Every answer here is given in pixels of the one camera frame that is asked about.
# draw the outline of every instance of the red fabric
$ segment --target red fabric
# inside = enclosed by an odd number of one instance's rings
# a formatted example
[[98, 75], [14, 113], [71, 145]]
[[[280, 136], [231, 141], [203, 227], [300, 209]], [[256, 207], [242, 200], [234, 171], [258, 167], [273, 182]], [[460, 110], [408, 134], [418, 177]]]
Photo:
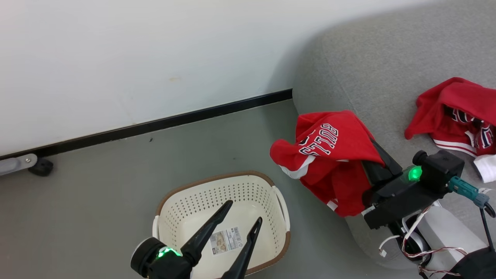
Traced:
[[407, 140], [430, 134], [439, 147], [459, 148], [473, 156], [496, 153], [496, 90], [453, 77], [422, 93], [417, 107], [405, 130]]
[[299, 178], [301, 183], [324, 203], [337, 204], [340, 216], [357, 215], [364, 210], [362, 193], [370, 188], [360, 161], [383, 164], [371, 138], [351, 111], [309, 113], [298, 117], [296, 143], [279, 139], [270, 156], [289, 171], [303, 169], [302, 164], [314, 156]]

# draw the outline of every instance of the green led light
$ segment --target green led light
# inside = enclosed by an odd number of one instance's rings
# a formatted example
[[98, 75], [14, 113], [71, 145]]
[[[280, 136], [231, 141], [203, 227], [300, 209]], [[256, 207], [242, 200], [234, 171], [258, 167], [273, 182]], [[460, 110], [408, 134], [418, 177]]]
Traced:
[[422, 176], [422, 167], [420, 166], [413, 167], [410, 172], [408, 172], [408, 180], [410, 181], [419, 181], [420, 176]]
[[177, 256], [181, 257], [181, 254], [179, 254], [176, 250], [169, 247], [164, 247], [158, 252], [157, 259], [162, 258], [168, 252], [174, 252]]

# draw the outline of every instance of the gray floor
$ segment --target gray floor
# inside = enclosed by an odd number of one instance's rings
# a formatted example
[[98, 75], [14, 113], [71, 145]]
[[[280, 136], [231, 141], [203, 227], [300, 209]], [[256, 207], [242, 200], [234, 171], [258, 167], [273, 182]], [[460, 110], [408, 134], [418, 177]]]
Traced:
[[297, 112], [284, 101], [50, 158], [54, 173], [0, 177], [0, 273], [21, 279], [137, 279], [135, 246], [151, 233], [170, 190], [213, 175], [257, 170], [274, 180], [291, 217], [291, 245], [249, 278], [418, 278], [386, 270], [355, 244], [341, 218], [269, 157], [292, 140]]

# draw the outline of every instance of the black baseboard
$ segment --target black baseboard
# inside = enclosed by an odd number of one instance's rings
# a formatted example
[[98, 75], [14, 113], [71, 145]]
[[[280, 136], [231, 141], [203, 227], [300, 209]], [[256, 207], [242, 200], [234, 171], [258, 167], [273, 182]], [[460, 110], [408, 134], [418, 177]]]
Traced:
[[124, 127], [120, 129], [115, 129], [107, 132], [102, 132], [94, 135], [89, 135], [77, 139], [70, 139], [31, 150], [16, 152], [13, 154], [8, 154], [0, 156], [0, 160], [24, 156], [26, 154], [34, 153], [38, 157], [51, 156], [75, 149], [80, 149], [96, 144], [101, 144], [108, 141], [125, 139], [128, 137], [133, 137], [153, 131], [158, 131], [174, 126], [184, 125], [200, 120], [205, 120], [221, 115], [226, 115], [229, 113], [246, 110], [258, 106], [268, 105], [284, 100], [289, 100], [292, 98], [292, 90], [283, 90], [275, 93], [270, 93], [258, 97], [253, 97], [250, 99], [245, 99], [237, 102], [232, 102], [229, 104], [224, 104], [220, 106], [215, 106], [211, 108], [206, 108], [202, 110], [197, 110], [193, 112], [183, 113], [167, 118], [162, 118], [159, 120], [154, 120], [142, 124], [137, 124], [129, 127]]

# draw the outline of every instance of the black rubber foot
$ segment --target black rubber foot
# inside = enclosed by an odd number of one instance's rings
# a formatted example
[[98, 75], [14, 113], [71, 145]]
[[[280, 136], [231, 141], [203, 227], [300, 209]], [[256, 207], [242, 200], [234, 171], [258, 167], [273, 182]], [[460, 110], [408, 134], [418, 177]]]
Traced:
[[38, 176], [48, 176], [52, 170], [54, 169], [54, 164], [47, 159], [38, 158], [36, 164], [30, 167], [28, 170], [32, 174], [36, 174]]

